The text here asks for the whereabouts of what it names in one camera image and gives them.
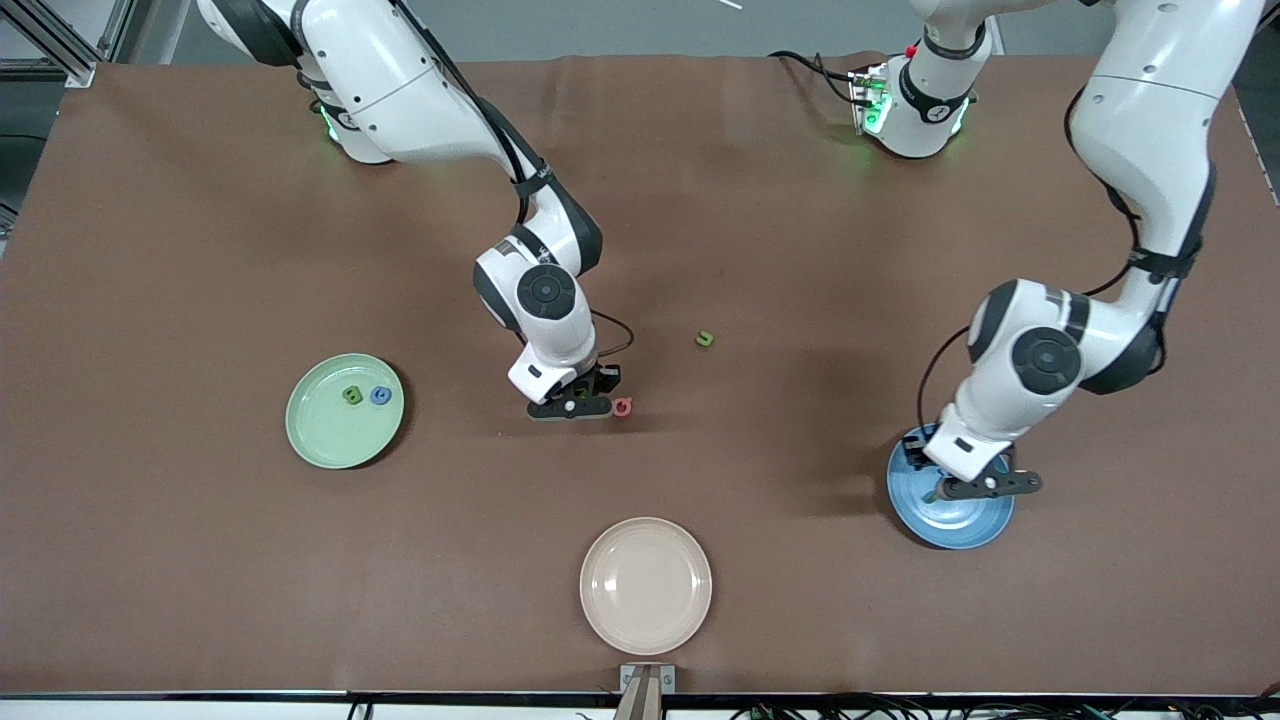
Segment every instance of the gray floor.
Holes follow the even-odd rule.
[[[456,59],[541,60],[563,55],[828,55],[897,51],[919,37],[905,0],[411,0]],[[1007,54],[1097,54],[1114,26],[1105,5],[1057,0],[1004,15]],[[191,0],[154,0],[131,55],[141,63],[248,63],[205,27]],[[1254,42],[1236,87],[1267,164],[1280,172],[1280,32]],[[63,88],[0,82],[0,133],[46,136]],[[40,146],[0,138],[0,200],[20,208]]]

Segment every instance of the blue plate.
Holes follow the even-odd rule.
[[[932,432],[933,425],[925,428]],[[996,468],[1009,471],[1002,457],[996,459]],[[945,474],[937,465],[913,468],[899,441],[888,459],[888,497],[897,516],[920,539],[946,550],[973,550],[996,539],[1014,516],[1014,497],[927,502]]]

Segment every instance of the plate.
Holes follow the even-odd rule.
[[[929,430],[933,425],[925,425]],[[919,434],[920,428],[906,434]],[[1007,471],[1004,459],[1000,470]],[[1014,516],[1014,496],[978,500],[934,500],[925,496],[938,487],[946,471],[937,465],[916,470],[906,460],[902,441],[888,459],[888,497],[908,529],[931,544],[946,550],[973,550],[987,544],[1005,530]]]
[[[343,392],[356,387],[352,405]],[[374,388],[390,389],[390,398],[374,404]],[[372,460],[396,437],[404,416],[404,388],[396,370],[372,355],[349,352],[311,368],[289,396],[284,430],[303,460],[337,470]]]
[[[694,637],[712,606],[712,568],[684,528],[632,518],[604,530],[582,561],[582,612],[631,655],[660,655]]]

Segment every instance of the green plate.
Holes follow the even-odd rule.
[[[352,405],[343,392],[361,395]],[[390,388],[385,405],[374,405],[375,387]],[[349,352],[320,363],[298,380],[284,411],[289,445],[303,460],[335,470],[372,460],[396,437],[404,416],[404,388],[396,370],[372,355]]]

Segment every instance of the brown table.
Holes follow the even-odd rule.
[[[468,68],[605,229],[584,284],[639,333],[636,414],[558,425],[522,416],[518,346],[470,284],[515,213],[495,165],[349,163],[287,70],[101,68],[0,263],[0,685],[609,687],[627,657],[579,564],[658,515],[716,579],[666,657],[684,689],[1261,689],[1280,213],[1234,97],[1169,368],[1029,434],[1047,487],[991,546],[923,547],[887,507],[923,365],[982,296],[1124,259],[1060,129],[1089,67],[992,60],[925,161],[776,60]],[[352,350],[398,368],[411,416],[381,461],[319,470],[284,404]],[[931,411],[965,372],[948,355]]]

